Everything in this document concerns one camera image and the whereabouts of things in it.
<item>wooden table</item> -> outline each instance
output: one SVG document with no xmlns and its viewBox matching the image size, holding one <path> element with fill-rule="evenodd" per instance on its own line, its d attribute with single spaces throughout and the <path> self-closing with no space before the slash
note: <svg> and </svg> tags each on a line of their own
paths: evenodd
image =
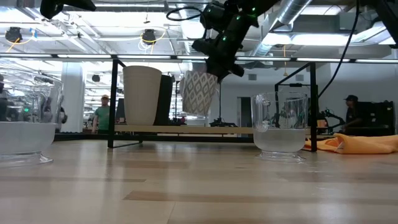
<svg viewBox="0 0 398 224">
<path fill-rule="evenodd" d="M 3 224 L 398 223 L 398 154 L 303 152 L 256 159 L 253 144 L 56 142 L 53 164 L 0 169 Z"/>
</svg>

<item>green shirt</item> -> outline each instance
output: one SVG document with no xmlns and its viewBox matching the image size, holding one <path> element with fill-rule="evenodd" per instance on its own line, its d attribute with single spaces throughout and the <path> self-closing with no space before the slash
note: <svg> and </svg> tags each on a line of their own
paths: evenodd
<svg viewBox="0 0 398 224">
<path fill-rule="evenodd" d="M 98 130 L 107 131 L 109 129 L 109 106 L 99 107 L 95 111 L 98 116 Z"/>
</svg>

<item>white paper cup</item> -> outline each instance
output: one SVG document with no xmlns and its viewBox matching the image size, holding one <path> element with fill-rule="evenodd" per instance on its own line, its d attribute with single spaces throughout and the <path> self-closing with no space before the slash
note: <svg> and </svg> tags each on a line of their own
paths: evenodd
<svg viewBox="0 0 398 224">
<path fill-rule="evenodd" d="M 153 125 L 162 72 L 145 66 L 123 68 L 124 113 L 128 125 Z"/>
</svg>

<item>glass jar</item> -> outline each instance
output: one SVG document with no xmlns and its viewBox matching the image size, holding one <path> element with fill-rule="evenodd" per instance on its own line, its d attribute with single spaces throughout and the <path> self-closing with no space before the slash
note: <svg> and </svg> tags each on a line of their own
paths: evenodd
<svg viewBox="0 0 398 224">
<path fill-rule="evenodd" d="M 304 147 L 308 98 L 304 93 L 262 93 L 252 97 L 254 143 L 262 150 L 259 158 L 300 162 L 297 152 Z"/>
<path fill-rule="evenodd" d="M 0 167 L 51 162 L 63 84 L 38 73 L 0 68 Z"/>
</svg>

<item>yellow cloth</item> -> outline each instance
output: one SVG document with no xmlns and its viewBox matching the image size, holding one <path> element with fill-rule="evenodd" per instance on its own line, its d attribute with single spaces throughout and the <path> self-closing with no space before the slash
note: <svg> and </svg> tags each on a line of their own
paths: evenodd
<svg viewBox="0 0 398 224">
<path fill-rule="evenodd" d="M 349 137 L 335 134 L 335 138 L 317 142 L 319 150 L 340 154 L 389 154 L 398 152 L 398 135 L 383 137 Z M 311 141 L 305 141 L 305 149 L 311 149 Z"/>
</svg>

